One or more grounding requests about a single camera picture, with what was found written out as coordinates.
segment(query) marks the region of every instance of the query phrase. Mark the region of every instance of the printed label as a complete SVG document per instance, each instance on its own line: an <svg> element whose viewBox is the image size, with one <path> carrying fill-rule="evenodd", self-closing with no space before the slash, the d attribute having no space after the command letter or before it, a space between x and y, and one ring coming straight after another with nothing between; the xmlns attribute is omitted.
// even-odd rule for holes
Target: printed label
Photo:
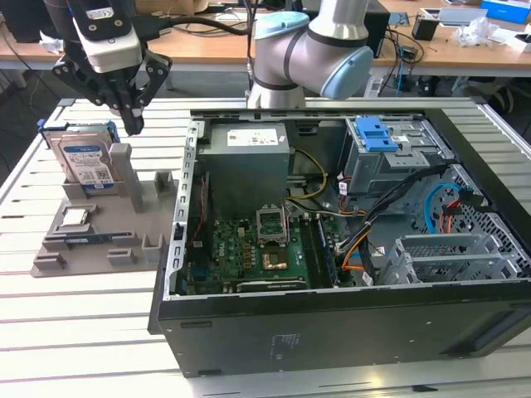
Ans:
<svg viewBox="0 0 531 398"><path fill-rule="evenodd" d="M111 18L114 15L112 7L98 8L97 10L88 10L86 16L92 21L98 19Z"/></svg>
<svg viewBox="0 0 531 398"><path fill-rule="evenodd" d="M363 282L365 282L367 286L373 286L373 278L368 276L366 272L363 272L362 279L363 279Z"/></svg>
<svg viewBox="0 0 531 398"><path fill-rule="evenodd" d="M409 143L409 139L405 135L393 135L391 136L391 139L395 143Z"/></svg>
<svg viewBox="0 0 531 398"><path fill-rule="evenodd" d="M92 189L110 188L114 180L97 145L65 147L66 158L80 184Z"/></svg>
<svg viewBox="0 0 531 398"><path fill-rule="evenodd" d="M339 194L346 197L348 195L348 185L346 182L339 183Z"/></svg>
<svg viewBox="0 0 531 398"><path fill-rule="evenodd" d="M229 147L260 147L278 145L279 139L275 129L231 130L227 133Z"/></svg>
<svg viewBox="0 0 531 398"><path fill-rule="evenodd" d="M300 337L300 333L273 336L271 338L269 358L272 361L282 361L293 357L295 348L299 345Z"/></svg>
<svg viewBox="0 0 531 398"><path fill-rule="evenodd" d="M67 239L66 243L89 243L88 239Z"/></svg>

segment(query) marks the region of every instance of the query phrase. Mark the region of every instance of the cable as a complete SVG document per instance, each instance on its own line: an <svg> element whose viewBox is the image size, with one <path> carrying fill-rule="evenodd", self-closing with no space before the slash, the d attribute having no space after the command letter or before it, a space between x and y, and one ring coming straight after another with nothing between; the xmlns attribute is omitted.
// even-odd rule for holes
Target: cable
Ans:
<svg viewBox="0 0 531 398"><path fill-rule="evenodd" d="M3 21L2 23L0 23L0 30L2 30L2 37L3 37L3 40L6 42L7 46L9 47L9 49L12 51L12 53L15 55L15 57L22 63L24 64L24 66L28 69L28 70L31 70L31 71L34 71L28 64L27 62L25 62L21 56L18 55L17 51L13 48L13 46L11 45L11 43L9 42L9 40L7 39L7 36L6 36L6 32L1 29L2 28L2 25L3 25ZM48 91L50 91L58 100L61 99L61 97L54 91L50 88L49 85L46 84L46 82L41 78L39 77L39 80L42 82L42 84L48 89Z"/></svg>
<svg viewBox="0 0 531 398"><path fill-rule="evenodd" d="M37 88L39 87L39 83L41 83L41 81L37 80L37 82L35 84L35 88L32 91L32 95L30 95L30 108L33 106L33 95L35 95L35 93L37 92Z"/></svg>
<svg viewBox="0 0 531 398"><path fill-rule="evenodd" d="M442 184L436 185L430 191L430 193L428 193L428 195L426 196L426 199L424 200L424 222L426 223L426 228L431 234L435 234L436 230L431 223L430 203L431 203L431 199L434 197L437 191L439 191L441 188L452 188L452 189L455 189L456 191L459 191L461 189L456 184L442 183Z"/></svg>
<svg viewBox="0 0 531 398"><path fill-rule="evenodd" d="M301 205L297 201L294 201L293 199L288 199L287 202L291 203L293 206L297 207L301 211L306 211L308 213L314 213L314 214L326 214L329 216L335 216L335 217L345 217L350 218L352 215L349 214L340 214L340 213L334 213L333 211L326 211L326 210L314 210L310 209L304 205Z"/></svg>
<svg viewBox="0 0 531 398"><path fill-rule="evenodd" d="M353 244L353 246L350 248L347 255L345 256L343 263L341 264L341 270L345 271L345 267L348 266L348 260L350 260L352 253L356 250L359 244L368 236L370 232L371 229L369 228L368 231L363 233L363 235L356 241L356 243Z"/></svg>
<svg viewBox="0 0 531 398"><path fill-rule="evenodd" d="M404 53L401 47L400 49L400 55L402 58L402 62L400 62L400 69L398 70L398 85L397 85L397 92L395 93L395 97L398 97L398 93L400 93L400 88L402 87L402 70L404 68Z"/></svg>
<svg viewBox="0 0 531 398"><path fill-rule="evenodd" d="M371 228L372 223L375 222L379 215L383 213L386 209L388 209L391 204L403 198L417 181L420 181L425 177L442 174L448 169L448 167L448 164L441 164L434 167L419 170L418 172L410 174L409 176L404 178L402 182L400 182L398 185L388 190L367 211L367 214L363 217L362 220L363 227L358 232L347 238L343 243L341 243L339 245L339 250L345 250L351 245L352 242L356 242L355 245L359 246L358 250L363 267L365 268L369 276L375 279L376 271L374 269L373 262L371 261L369 254L368 239L366 239L366 237L361 238L361 242L358 243L358 240L360 240L359 237L362 236L362 234L365 234L365 232L367 232L367 230Z"/></svg>
<svg viewBox="0 0 531 398"><path fill-rule="evenodd" d="M323 175L323 183L321 185L321 187L319 188L319 190L317 190L316 192L312 192L312 193L308 193L306 195L302 195L302 196L299 196L299 197L286 197L286 199L309 199L311 197L316 197L318 196L321 192L324 191L324 189L326 188L326 182L327 182L327 175L326 175L326 171L324 170L323 166L321 166L321 164L317 161L317 159L315 159L312 155L310 155L309 153L307 153L306 151L302 150L302 149L295 149L295 152L297 153L302 153L303 155L305 155L309 160L311 160L315 166L317 166L319 168L319 170L321 171L321 174Z"/></svg>
<svg viewBox="0 0 531 398"><path fill-rule="evenodd" d="M252 32L250 27L247 27L247 29L236 29L219 21L215 21L213 19L205 17L176 17L170 18L169 22L172 27L176 27L177 25L189 25L191 23L198 23L200 25L206 25L208 27L215 27L216 29L220 29L224 32L228 32L236 36L247 36L249 34L249 31Z"/></svg>
<svg viewBox="0 0 531 398"><path fill-rule="evenodd" d="M258 1L255 0L255 8L252 9L251 0L244 0L244 4L246 5L247 9L247 28L249 30L249 33L247 34L247 74L249 77L249 91L251 91L254 79L255 79L255 61L252 59L251 56L251 44L252 44L252 31L255 27L256 22L256 13L258 12Z"/></svg>
<svg viewBox="0 0 531 398"><path fill-rule="evenodd" d="M192 245L193 242L196 240L197 235L201 231L202 225L205 222L205 186L207 185L207 180L205 179L205 176L202 176L201 178L201 220L199 221L199 225L197 226L197 229L195 233L193 234L193 238L188 242L188 246Z"/></svg>
<svg viewBox="0 0 531 398"><path fill-rule="evenodd" d="M418 64L420 61L422 61L422 59L424 58L424 55L425 55L424 47L422 47L422 44L419 43L418 41L416 41L414 38L409 37L408 35L406 35L404 33L401 33L399 31L396 31L394 29L391 29L391 27L389 25L387 25L387 32L389 33L389 36L385 36L385 38L388 39L389 41L391 41L391 43L395 47L395 63L393 65L391 71L389 72L389 75L387 75L386 81L385 81L385 83L383 83L379 94L381 94L383 89L385 87L387 87L387 84L389 83L389 80L391 79L391 76L392 76L394 70L398 66L398 61L399 60L402 60L402 62L405 62L406 64L408 64L410 66L408 75L411 76L413 68L415 67L416 64ZM413 43L415 43L419 47L419 50L421 52L421 56L418 59L409 60L409 59L406 59L406 58L403 57L402 46L400 45L400 42L399 42L399 36L405 37L406 39L412 41Z"/></svg>

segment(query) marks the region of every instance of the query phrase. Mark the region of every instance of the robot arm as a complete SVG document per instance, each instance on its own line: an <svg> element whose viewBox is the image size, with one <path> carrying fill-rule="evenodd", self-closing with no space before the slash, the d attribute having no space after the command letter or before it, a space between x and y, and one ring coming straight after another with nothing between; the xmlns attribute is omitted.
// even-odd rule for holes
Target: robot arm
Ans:
<svg viewBox="0 0 531 398"><path fill-rule="evenodd" d="M149 51L148 41L184 23L202 23L242 36L249 33L200 17L130 17L123 0L44 2L65 47L52 73L93 104L108 105L124 121L129 135L142 131L144 106L172 67L170 58ZM311 23L300 12L261 18L256 24L255 84L248 106L304 107L302 87L337 100L353 94L373 59L365 46L367 5L368 0L323 0ZM144 62L149 81L138 87L136 75Z"/></svg>
<svg viewBox="0 0 531 398"><path fill-rule="evenodd" d="M368 0L323 0L309 22L300 12L276 12L256 24L255 84L249 108L303 108L302 87L345 100L365 81L373 52L365 46Z"/></svg>
<svg viewBox="0 0 531 398"><path fill-rule="evenodd" d="M130 17L121 0L44 0L65 42L65 55L52 73L96 105L107 104L129 135L144 127L142 111L168 77L172 61L149 51L167 22ZM145 62L149 81L135 77Z"/></svg>

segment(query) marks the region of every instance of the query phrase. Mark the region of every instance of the wire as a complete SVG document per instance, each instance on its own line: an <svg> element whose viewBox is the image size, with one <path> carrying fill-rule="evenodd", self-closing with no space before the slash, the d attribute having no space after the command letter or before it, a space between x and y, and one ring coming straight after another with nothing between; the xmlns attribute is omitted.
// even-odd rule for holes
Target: wire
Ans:
<svg viewBox="0 0 531 398"><path fill-rule="evenodd" d="M414 172L413 174L410 174L409 176L404 178L402 182L400 182L398 185L383 194L380 199L378 199L376 203L373 204L373 206L367 211L367 214L363 217L363 227L358 232L351 235L343 243L341 243L339 245L339 250L344 250L352 242L356 242L359 239L359 236L361 236L361 234L364 234L367 229L371 228L372 223L375 222L375 220L380 216L380 214L382 214L386 209L388 209L388 207L395 201L402 199L417 181L420 181L425 177L442 174L448 169L448 167L448 164L440 164L434 167L419 170L418 172ZM361 243L358 243L358 245L363 267L365 268L369 276L375 279L376 271L374 269L373 262L371 261L369 253L368 239L362 238Z"/></svg>
<svg viewBox="0 0 531 398"><path fill-rule="evenodd" d="M0 23L0 30L2 30L2 37L3 37L3 40L6 42L7 46L9 47L9 49L12 51L12 53L15 55L15 57L22 63L24 64L24 66L28 69L28 70L31 70L31 71L34 71L28 64L27 62L25 62L21 56L18 55L17 51L13 48L13 46L11 45L11 43L9 42L9 40L7 39L7 36L6 36L6 32L4 29L2 29L2 25L3 25L4 21L2 21L2 23ZM49 85L46 84L46 82L37 75L38 79L42 82L42 84L48 89L48 91L50 91L58 100L61 99L61 97L54 91L50 88Z"/></svg>
<svg viewBox="0 0 531 398"><path fill-rule="evenodd" d="M306 211L308 213L314 213L314 214L326 214L329 216L336 216L336 217L345 217L350 218L352 215L350 214L341 214L341 213L334 213L333 211L327 211L327 210L314 210L310 209L304 205L301 205L297 201L294 201L293 199L288 199L287 202L291 203L293 206L297 207L301 211Z"/></svg>
<svg viewBox="0 0 531 398"><path fill-rule="evenodd" d="M44 72L45 72L44 70L41 72L41 77L44 76ZM41 81L37 79L37 82L35 84L35 88L32 91L32 95L30 95L30 108L33 106L33 95L35 95L35 93L37 92L37 88L39 87L39 83L41 83Z"/></svg>
<svg viewBox="0 0 531 398"><path fill-rule="evenodd" d="M456 208L460 206L460 199L455 199L450 205L448 205L447 209L453 209L453 208ZM450 234L451 233L451 221L454 217L453 216L449 216L448 217L448 226L446 227L446 233L447 234Z"/></svg>
<svg viewBox="0 0 531 398"><path fill-rule="evenodd" d="M458 187L456 184L448 184L448 183L442 183L436 185L430 193L427 194L426 199L424 200L424 222L426 223L426 228L431 234L435 234L436 230L433 227L431 223L431 217L430 217L430 204L431 199L434 197L434 195L439 191L441 188L451 188L455 189L456 191L459 191L461 188Z"/></svg>
<svg viewBox="0 0 531 398"><path fill-rule="evenodd" d="M396 31L394 29L391 29L391 27L389 25L387 25L387 32L389 33L389 36L385 36L385 38L388 39L389 41L391 41L391 43L395 47L395 63L393 65L391 71L389 72L389 75L387 75L385 83L383 83L379 94L381 94L383 89L387 87L387 84L389 83L389 80L391 79L392 74L394 73L395 69L398 66L398 61L399 60L402 60L402 62L405 62L406 64L408 64L410 66L408 74L409 74L409 76L411 76L413 68L415 67L416 64L418 64L420 61L422 61L422 59L424 59L424 55L425 55L424 47L422 46L421 43L416 41L414 38L412 38L412 37L410 37L410 36L408 36L408 35L406 35L404 33L401 33L399 31ZM415 43L419 47L421 55L420 55L420 57L418 59L410 60L410 59L404 58L403 52L402 52L402 46L400 45L400 42L399 42L399 37L400 36L405 37L409 41L412 41L413 43Z"/></svg>
<svg viewBox="0 0 531 398"><path fill-rule="evenodd" d="M247 27L247 29L236 29L230 25L226 25L219 21L205 17L176 17L170 18L169 23L172 27L176 27L177 25L189 25L191 23L197 23L200 25L206 25L208 27L215 27L216 29L220 29L224 32L228 32L237 36L247 36L249 32L252 32L250 27Z"/></svg>
<svg viewBox="0 0 531 398"><path fill-rule="evenodd" d="M356 248L359 246L359 244L368 236L368 234L371 232L371 228L367 230L357 241L353 244L353 246L348 251L347 255L345 256L343 263L341 264L341 270L345 271L345 267L348 266L348 260L352 256L353 252L356 250Z"/></svg>
<svg viewBox="0 0 531 398"><path fill-rule="evenodd" d="M201 178L201 220L199 221L199 225L197 226L197 229L195 233L193 234L193 238L188 242L188 246L192 245L193 242L196 240L197 235L201 231L202 225L205 222L205 186L207 185L207 180L205 179L205 176L202 176Z"/></svg>
<svg viewBox="0 0 531 398"><path fill-rule="evenodd" d="M400 69L398 70L398 85L397 85L397 92L395 93L395 97L398 97L398 93L400 93L400 88L402 87L402 70L404 68L404 53L403 49L399 47L400 49L400 55L402 58L402 62L400 62Z"/></svg>
<svg viewBox="0 0 531 398"><path fill-rule="evenodd" d="M321 174L323 175L323 183L321 185L321 187L319 188L319 190L315 191L315 192L312 192L312 193L307 193L305 195L301 195L299 197L286 197L286 199L309 199L311 197L316 197L318 196L321 192L324 192L324 189L326 188L326 182L328 181L327 180L327 175L326 175L326 171L324 170L323 166L321 166L321 164L317 161L317 159L315 159L312 155L310 155L309 153L307 153L306 151L302 150L302 149L298 149L298 148L295 148L295 152L297 153L302 153L303 155L305 155L309 160L311 160L315 166L317 166L319 168L319 170L321 171Z"/></svg>

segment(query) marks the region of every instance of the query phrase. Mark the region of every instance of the plastic bag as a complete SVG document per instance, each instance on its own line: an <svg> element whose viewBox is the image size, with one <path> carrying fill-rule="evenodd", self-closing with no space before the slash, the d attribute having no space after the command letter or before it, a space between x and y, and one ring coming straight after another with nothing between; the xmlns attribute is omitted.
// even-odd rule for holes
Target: plastic bag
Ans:
<svg viewBox="0 0 531 398"><path fill-rule="evenodd" d="M490 23L486 17L479 17L473 20L468 27L458 27L452 37L462 47L478 44L490 45L489 36L498 28L498 25Z"/></svg>

